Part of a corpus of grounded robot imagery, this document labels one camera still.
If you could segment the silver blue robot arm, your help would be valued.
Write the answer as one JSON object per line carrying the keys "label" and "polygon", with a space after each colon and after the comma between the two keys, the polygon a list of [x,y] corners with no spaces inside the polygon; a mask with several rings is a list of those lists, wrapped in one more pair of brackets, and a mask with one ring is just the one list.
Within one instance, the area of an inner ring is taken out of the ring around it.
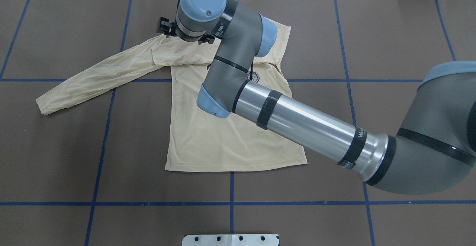
{"label": "silver blue robot arm", "polygon": [[439,193],[475,167],[475,62],[432,68],[397,134],[371,134],[248,79],[255,57],[277,45],[277,26],[236,0],[178,0],[175,31],[184,41],[220,39],[198,107],[234,113],[328,157],[367,185],[403,195]]}

